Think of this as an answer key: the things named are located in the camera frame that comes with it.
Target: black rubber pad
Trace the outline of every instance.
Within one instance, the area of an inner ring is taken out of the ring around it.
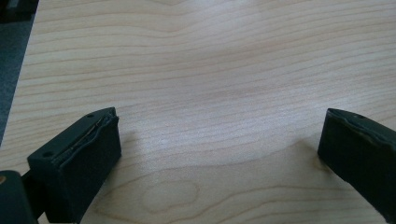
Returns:
[[[318,155],[388,223],[396,223],[396,132],[361,115],[329,109]]]
[[[118,121],[113,107],[93,112],[28,157],[50,222],[81,221],[120,158]]]

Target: wooden table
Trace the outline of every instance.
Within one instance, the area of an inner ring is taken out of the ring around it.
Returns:
[[[384,223],[317,148],[328,107],[396,129],[395,60],[391,0],[41,0],[0,169],[115,106],[82,223]]]

